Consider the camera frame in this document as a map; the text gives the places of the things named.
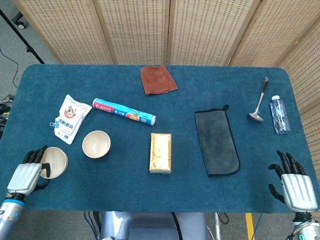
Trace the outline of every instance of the tissue box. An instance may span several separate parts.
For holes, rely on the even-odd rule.
[[[151,133],[150,166],[151,174],[171,173],[171,133]]]

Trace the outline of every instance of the salt bag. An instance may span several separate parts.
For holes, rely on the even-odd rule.
[[[91,108],[74,100],[69,94],[65,96],[59,116],[55,119],[54,135],[70,145]]]

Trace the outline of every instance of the yellow tape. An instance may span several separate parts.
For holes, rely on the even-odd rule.
[[[251,240],[252,236],[254,235],[254,224],[252,221],[251,213],[245,214],[245,221],[246,221],[246,230],[248,232],[248,240]]]

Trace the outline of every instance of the bottle cap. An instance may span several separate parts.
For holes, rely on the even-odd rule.
[[[278,95],[275,95],[275,96],[273,96],[273,97],[271,98],[271,101],[277,100],[277,99],[280,99],[280,97],[279,97]]]

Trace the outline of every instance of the metal ladle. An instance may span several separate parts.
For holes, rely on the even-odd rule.
[[[260,103],[262,101],[262,98],[265,95],[265,91],[266,91],[267,86],[268,86],[268,82],[269,82],[268,78],[265,77],[265,81],[264,81],[264,84],[263,84],[263,87],[262,87],[262,91],[261,91],[261,94],[260,94],[259,102],[258,102],[258,105],[256,106],[255,112],[249,113],[250,118],[252,118],[256,122],[262,122],[264,120],[262,117],[260,117],[258,115],[258,113],[259,113]]]

